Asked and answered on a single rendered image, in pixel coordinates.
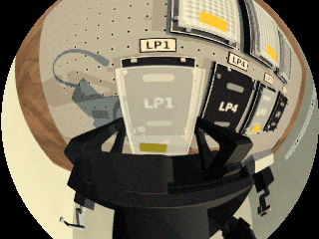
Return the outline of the beige control panel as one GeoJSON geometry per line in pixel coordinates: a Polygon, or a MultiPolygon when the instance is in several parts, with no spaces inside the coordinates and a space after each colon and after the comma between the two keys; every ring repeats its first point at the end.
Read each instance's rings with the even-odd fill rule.
{"type": "MultiPolygon", "coordinates": [[[[277,143],[279,142],[279,140],[277,141],[277,143]]],[[[276,146],[276,144],[274,145],[274,147],[276,146]]],[[[251,174],[252,173],[254,174],[254,173],[264,169],[265,167],[267,167],[273,163],[272,149],[270,148],[270,149],[267,149],[267,150],[264,150],[264,151],[261,151],[258,153],[251,154],[251,156],[242,165],[243,166],[247,165],[251,174]]]]}

